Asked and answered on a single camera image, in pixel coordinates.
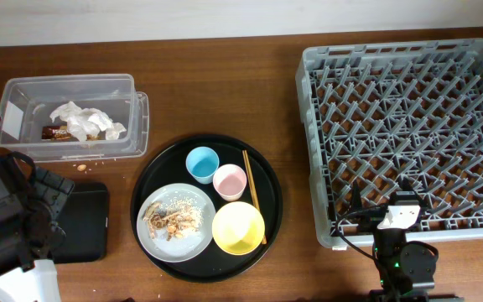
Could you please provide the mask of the gold brown snack wrapper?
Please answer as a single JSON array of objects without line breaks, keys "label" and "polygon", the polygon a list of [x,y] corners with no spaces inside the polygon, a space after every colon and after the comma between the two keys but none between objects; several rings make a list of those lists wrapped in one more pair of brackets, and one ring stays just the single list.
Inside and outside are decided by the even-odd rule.
[{"label": "gold brown snack wrapper", "polygon": [[83,128],[67,126],[45,126],[42,129],[41,139],[43,141],[96,141],[100,139],[99,135],[89,134]]}]

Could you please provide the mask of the yellow plastic bowl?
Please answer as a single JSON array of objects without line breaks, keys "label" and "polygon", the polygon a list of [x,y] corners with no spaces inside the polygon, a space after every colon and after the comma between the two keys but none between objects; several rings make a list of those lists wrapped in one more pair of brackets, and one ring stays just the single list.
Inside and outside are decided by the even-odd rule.
[{"label": "yellow plastic bowl", "polygon": [[218,210],[212,222],[212,236],[217,246],[230,255],[254,251],[265,237],[265,222],[253,205],[233,201]]}]

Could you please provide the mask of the pink plastic cup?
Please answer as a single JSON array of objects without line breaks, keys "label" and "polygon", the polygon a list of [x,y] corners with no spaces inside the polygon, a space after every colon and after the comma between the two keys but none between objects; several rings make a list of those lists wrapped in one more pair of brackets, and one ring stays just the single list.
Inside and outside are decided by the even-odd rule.
[{"label": "pink plastic cup", "polygon": [[239,200],[247,187],[247,175],[236,164],[224,164],[215,172],[212,184],[224,200]]}]

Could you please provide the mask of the white napkin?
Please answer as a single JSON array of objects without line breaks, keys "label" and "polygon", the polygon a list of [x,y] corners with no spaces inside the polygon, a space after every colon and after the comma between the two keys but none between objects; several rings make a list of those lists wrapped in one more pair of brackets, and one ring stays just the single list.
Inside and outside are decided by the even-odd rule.
[{"label": "white napkin", "polygon": [[113,122],[103,111],[95,108],[81,108],[74,102],[67,102],[54,109],[49,117],[54,122],[58,117],[66,122],[66,131],[85,142],[89,137],[98,137],[105,133],[105,140],[117,140],[127,129],[120,122]]}]

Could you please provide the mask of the wooden chopstick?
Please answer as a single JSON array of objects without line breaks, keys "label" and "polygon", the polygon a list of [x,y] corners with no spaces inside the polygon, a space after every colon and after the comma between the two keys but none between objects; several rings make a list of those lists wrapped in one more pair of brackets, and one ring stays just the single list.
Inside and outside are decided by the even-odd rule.
[{"label": "wooden chopstick", "polygon": [[252,204],[257,209],[257,211],[259,212],[259,214],[261,215],[261,217],[263,219],[263,215],[261,213],[261,209],[260,209],[260,205],[259,205],[259,200],[258,200],[258,197],[257,197],[256,186],[255,186],[254,178],[253,178],[253,174],[252,174],[252,167],[251,167],[250,160],[249,160],[249,154],[248,154],[247,150],[245,150],[245,149],[243,149],[241,151],[241,153],[242,153],[242,157],[243,157],[244,164],[245,164],[245,167],[246,167],[249,190],[250,190],[251,198],[252,198]]}]

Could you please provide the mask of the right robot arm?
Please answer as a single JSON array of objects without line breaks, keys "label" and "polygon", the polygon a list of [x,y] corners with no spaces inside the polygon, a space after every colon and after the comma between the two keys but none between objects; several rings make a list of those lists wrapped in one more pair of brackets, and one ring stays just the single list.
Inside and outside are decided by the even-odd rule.
[{"label": "right robot arm", "polygon": [[363,207],[361,190],[354,184],[351,205],[344,215],[373,236],[368,257],[377,268],[381,288],[369,292],[370,301],[428,301],[428,291],[434,287],[439,251],[425,242],[406,238],[407,231],[419,224],[427,203],[408,180],[401,178],[399,187],[388,202]]}]

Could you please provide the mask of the light blue plastic cup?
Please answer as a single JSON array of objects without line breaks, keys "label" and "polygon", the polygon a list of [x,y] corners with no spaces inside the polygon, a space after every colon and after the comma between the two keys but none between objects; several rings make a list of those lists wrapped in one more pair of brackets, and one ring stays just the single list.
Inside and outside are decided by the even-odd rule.
[{"label": "light blue plastic cup", "polygon": [[185,166],[190,175],[203,185],[213,181],[219,165],[220,160],[216,151],[204,146],[193,148],[185,160]]}]

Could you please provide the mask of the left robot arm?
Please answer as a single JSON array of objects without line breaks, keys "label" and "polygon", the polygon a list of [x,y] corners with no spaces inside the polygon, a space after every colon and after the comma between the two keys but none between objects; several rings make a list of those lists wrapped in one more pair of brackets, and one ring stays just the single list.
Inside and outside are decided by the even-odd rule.
[{"label": "left robot arm", "polygon": [[0,156],[0,301],[58,301],[56,221],[75,183],[27,155]]}]

